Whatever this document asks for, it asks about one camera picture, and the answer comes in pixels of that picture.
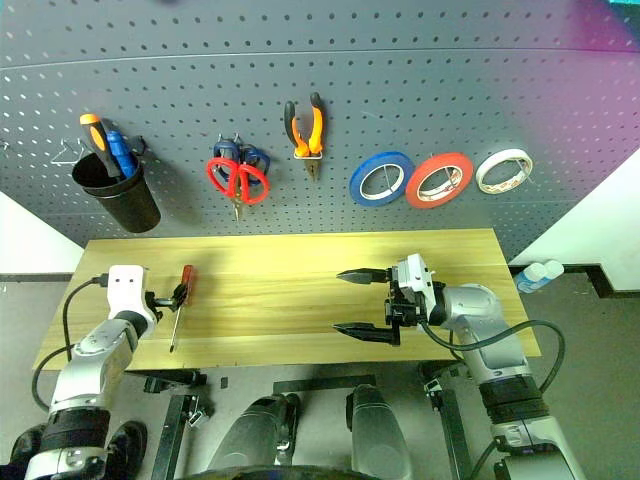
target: white wall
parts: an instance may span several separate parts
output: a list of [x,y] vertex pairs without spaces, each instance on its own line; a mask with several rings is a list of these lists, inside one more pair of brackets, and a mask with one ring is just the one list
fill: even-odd
[[73,272],[82,252],[0,192],[0,274]]
[[616,290],[640,290],[640,150],[511,261],[599,263]]

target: blue tape roll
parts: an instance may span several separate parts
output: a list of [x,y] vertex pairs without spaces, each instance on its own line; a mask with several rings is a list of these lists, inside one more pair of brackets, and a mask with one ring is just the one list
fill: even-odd
[[[391,186],[391,189],[387,189],[378,194],[366,194],[362,191],[362,185],[374,170],[382,168],[387,165],[392,168],[399,168],[400,175]],[[356,171],[351,175],[349,180],[349,192],[353,200],[365,207],[380,207],[386,205],[389,202],[393,202],[396,198],[404,193],[409,178],[415,170],[413,162],[404,153],[400,152],[383,152],[374,155],[368,160],[365,160],[362,165],[356,168]]]

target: red tape roll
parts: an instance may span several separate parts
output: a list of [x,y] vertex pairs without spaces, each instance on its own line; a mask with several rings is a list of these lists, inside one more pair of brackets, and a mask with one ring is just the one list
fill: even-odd
[[[446,169],[449,179],[442,185],[427,191],[420,187],[438,170]],[[415,208],[433,208],[447,203],[464,190],[473,176],[473,163],[463,153],[442,153],[428,158],[409,179],[405,194],[407,201]]]

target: black cable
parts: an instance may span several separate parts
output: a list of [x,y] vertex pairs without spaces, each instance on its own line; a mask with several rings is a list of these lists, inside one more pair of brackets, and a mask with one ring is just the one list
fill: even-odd
[[562,362],[564,360],[564,354],[566,351],[566,341],[564,338],[564,334],[562,333],[562,330],[560,330],[560,327],[558,327],[554,323],[547,322],[546,320],[528,320],[526,322],[519,323],[518,325],[515,325],[513,327],[507,328],[506,330],[498,333],[497,335],[494,335],[493,337],[480,340],[479,342],[469,343],[466,345],[455,345],[453,343],[442,340],[433,332],[433,330],[431,330],[429,323],[426,321],[420,322],[420,325],[422,326],[426,334],[429,335],[429,337],[438,345],[448,348],[449,350],[454,350],[459,352],[468,352],[470,350],[476,350],[478,348],[488,347],[489,345],[493,345],[494,343],[499,342],[500,340],[504,340],[505,338],[513,335],[514,333],[518,333],[520,330],[524,330],[525,328],[531,328],[531,327],[550,328],[558,336],[558,353],[556,354],[556,360],[553,363],[553,366],[551,367],[551,370],[549,371],[547,378],[544,379],[544,382],[542,382],[542,384],[539,387],[541,393],[544,393],[545,390],[549,388],[549,385],[551,385],[551,382],[553,382],[554,378],[558,374],[558,370],[560,370],[560,367],[562,366]]
[[31,395],[33,396],[33,400],[36,402],[36,404],[45,412],[49,411],[49,405],[44,403],[42,398],[40,398],[40,394],[38,393],[38,379],[40,378],[40,372],[42,372],[42,369],[49,362],[49,360],[51,360],[56,355],[60,355],[64,351],[70,351],[74,347],[74,345],[75,344],[65,345],[64,347],[60,347],[57,350],[54,350],[42,359],[42,361],[38,364],[35,371],[33,372],[33,377],[31,378]]
[[[453,343],[453,330],[449,330],[449,343]],[[449,352],[451,352],[451,356],[455,358],[457,361],[464,363],[464,358],[458,355],[455,350],[452,350],[450,348]]]
[[67,315],[69,313],[69,305],[71,304],[71,299],[76,295],[76,293],[78,293],[84,287],[87,287],[94,283],[98,283],[98,277],[93,277],[92,279],[87,280],[86,282],[78,285],[67,296],[67,298],[64,301],[64,306],[62,307],[62,330],[64,331],[64,346],[65,346],[64,350],[66,350],[67,352],[67,361],[69,362],[71,361],[71,348],[69,348],[69,345],[71,345],[71,339],[69,337],[69,321],[67,319]]
[[480,469],[482,468],[484,463],[487,461],[487,458],[489,458],[489,455],[491,455],[491,452],[493,452],[495,448],[496,448],[496,442],[492,440],[491,443],[487,445],[487,448],[484,449],[484,452],[482,452],[482,455],[480,455],[480,458],[474,465],[473,470],[471,470],[471,474],[467,477],[466,480],[475,480],[475,478],[478,476],[478,473],[480,473]]

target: white tape roll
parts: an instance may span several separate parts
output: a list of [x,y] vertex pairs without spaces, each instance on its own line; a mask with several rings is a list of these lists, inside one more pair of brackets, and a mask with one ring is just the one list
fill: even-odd
[[[485,175],[491,170],[493,167],[500,163],[504,162],[518,162],[520,166],[520,172],[515,174],[508,180],[505,180],[502,183],[497,183],[495,185],[487,185],[484,183]],[[478,167],[476,170],[476,182],[478,183],[478,187],[484,193],[490,194],[498,194],[508,192],[509,190],[513,190],[522,182],[524,182],[529,175],[531,175],[531,171],[533,170],[533,160],[531,157],[527,155],[527,152],[524,150],[520,150],[518,148],[510,148],[508,150],[502,150],[500,152],[494,153],[489,158],[487,158],[482,165]]]

